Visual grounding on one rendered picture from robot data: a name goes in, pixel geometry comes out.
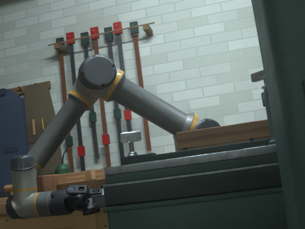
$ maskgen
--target green panel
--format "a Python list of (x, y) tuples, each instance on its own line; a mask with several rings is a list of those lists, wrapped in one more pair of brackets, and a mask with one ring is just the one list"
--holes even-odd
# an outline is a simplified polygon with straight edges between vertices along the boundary
[[(81, 37), (89, 36), (88, 32), (82, 32)], [(81, 39), (81, 44), (89, 44), (89, 37)]]
[(58, 42), (63, 42), (65, 39), (63, 37), (59, 37), (59, 38), (56, 38), (56, 43)]
[(106, 206), (280, 187), (278, 165), (104, 185)]
[[(138, 25), (138, 22), (137, 21), (133, 21), (133, 22), (130, 22), (129, 25), (130, 25), (130, 27), (132, 27), (132, 26)], [(131, 34), (139, 33), (139, 27), (131, 28), (130, 29), (130, 33)]]
[(72, 136), (66, 137), (66, 146), (72, 146), (72, 145), (73, 145)]
[(113, 110), (113, 115), (115, 119), (120, 119), (122, 118), (122, 113), (121, 113), (121, 109), (117, 108)]
[[(109, 32), (109, 31), (112, 31), (112, 27), (111, 26), (104, 28), (104, 32)], [(108, 40), (108, 39), (113, 39), (113, 32), (105, 34), (105, 40)]]
[(305, 1), (252, 0), (290, 229), (305, 228)]
[(235, 143), (224, 146), (213, 146), (213, 147), (200, 148), (200, 149), (184, 150), (170, 154), (167, 153), (167, 154), (157, 154), (157, 155), (145, 154), (142, 156), (126, 156), (126, 157), (121, 157), (121, 164), (122, 166), (124, 166), (124, 165), (137, 164), (148, 161), (160, 161), (160, 160), (179, 158), (184, 156), (194, 156), (194, 155), (210, 154), (210, 153), (217, 153), (217, 152), (237, 150), (237, 149), (267, 146), (269, 144), (269, 141), (270, 139), (251, 141), (251, 142), (241, 142), (241, 143)]
[(162, 169), (154, 169), (148, 171), (124, 173), (124, 174), (115, 174), (106, 176), (106, 184), (115, 184), (121, 182), (131, 182), (136, 180), (148, 180), (156, 179), (163, 177), (173, 177), (180, 175), (188, 175), (195, 173), (204, 173), (217, 170), (224, 170), (230, 168), (239, 168), (239, 167), (248, 167), (248, 166), (257, 166), (264, 164), (277, 163), (276, 154), (252, 156), (238, 158), (234, 160), (225, 160), (225, 161), (215, 161), (195, 165), (187, 166), (178, 166)]
[(94, 122), (96, 122), (96, 112), (90, 112), (89, 113), (89, 120), (90, 120), (90, 122), (91, 123), (94, 123)]
[(287, 229), (281, 188), (103, 210), (111, 229)]

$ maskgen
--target green clamp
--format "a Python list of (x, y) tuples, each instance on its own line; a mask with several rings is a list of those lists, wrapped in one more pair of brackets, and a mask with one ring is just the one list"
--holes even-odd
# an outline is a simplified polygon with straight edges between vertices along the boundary
[[(130, 22), (129, 25), (130, 25), (130, 27), (136, 26), (136, 25), (138, 25), (138, 22), (137, 21), (133, 21), (133, 22)], [(139, 27), (131, 28), (130, 29), (130, 33), (131, 34), (139, 33)]]
[(66, 146), (72, 146), (72, 145), (73, 145), (72, 136), (66, 137)]
[(95, 112), (90, 112), (89, 113), (89, 120), (91, 123), (96, 122), (96, 113)]
[(114, 118), (115, 118), (115, 119), (120, 119), (120, 118), (122, 118), (122, 113), (121, 113), (121, 109), (120, 109), (120, 108), (114, 109), (114, 110), (113, 110), (113, 114), (114, 114)]
[[(109, 32), (109, 31), (112, 31), (111, 26), (104, 28), (104, 32)], [(109, 33), (105, 34), (105, 40), (108, 40), (108, 39), (113, 39), (113, 32), (109, 32)]]
[[(82, 32), (81, 37), (89, 36), (88, 32)], [(81, 39), (81, 44), (89, 44), (89, 37)]]
[(56, 43), (58, 42), (63, 42), (65, 39), (63, 37), (59, 37), (59, 38), (56, 38)]

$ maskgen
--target white brick wall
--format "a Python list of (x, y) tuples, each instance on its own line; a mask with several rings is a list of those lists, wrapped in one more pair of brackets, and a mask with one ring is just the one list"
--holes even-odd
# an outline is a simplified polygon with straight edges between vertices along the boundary
[[(31, 4), (32, 7), (25, 9), (22, 1), (16, 1), (14, 8), (6, 5), (1, 8), (0, 85), (3, 88), (51, 81), (50, 93), (58, 112), (62, 107), (59, 59), (48, 44), (71, 31), (78, 38), (80, 32), (89, 31), (93, 26), (98, 26), (102, 32), (104, 27), (117, 21), (121, 21), (123, 27), (128, 27), (131, 21), (155, 22), (151, 25), (152, 37), (139, 29), (146, 90), (186, 113), (195, 112), (203, 118), (215, 118), (205, 114), (217, 114), (216, 121), (225, 125), (266, 119), (260, 95), (264, 83), (250, 80), (251, 73), (262, 69), (258, 49), (253, 48), (259, 45), (253, 14), (244, 17), (244, 12), (252, 11), (251, 0), (32, 0)], [(100, 53), (108, 55), (103, 35), (98, 42)], [(133, 42), (128, 30), (123, 31), (122, 42), (127, 78), (137, 84)], [(90, 54), (93, 54), (92, 41), (90, 43)], [(84, 58), (80, 41), (76, 41), (74, 50), (77, 72)], [(116, 38), (113, 51), (119, 67)], [(72, 82), (68, 53), (64, 61), (69, 91)], [(238, 93), (247, 93), (247, 99), (237, 101)], [(221, 112), (225, 104), (232, 104), (235, 109), (230, 109), (230, 113)], [(100, 136), (100, 107), (98, 103), (94, 107)], [(113, 102), (105, 103), (105, 109), (112, 141), (112, 165), (119, 165)], [(144, 139), (142, 120), (137, 114), (132, 115), (133, 129), (140, 130)], [(105, 167), (100, 138), (101, 158), (94, 160), (88, 112), (82, 116), (81, 125), (87, 151), (86, 167)], [(173, 151), (173, 137), (152, 123), (149, 126), (153, 152)], [(122, 121), (122, 128), (126, 131), (125, 121)], [(73, 146), (76, 155), (76, 128), (71, 133), (76, 142)], [(135, 148), (139, 154), (144, 154), (144, 140), (135, 144)], [(74, 164), (79, 171), (77, 156)]]

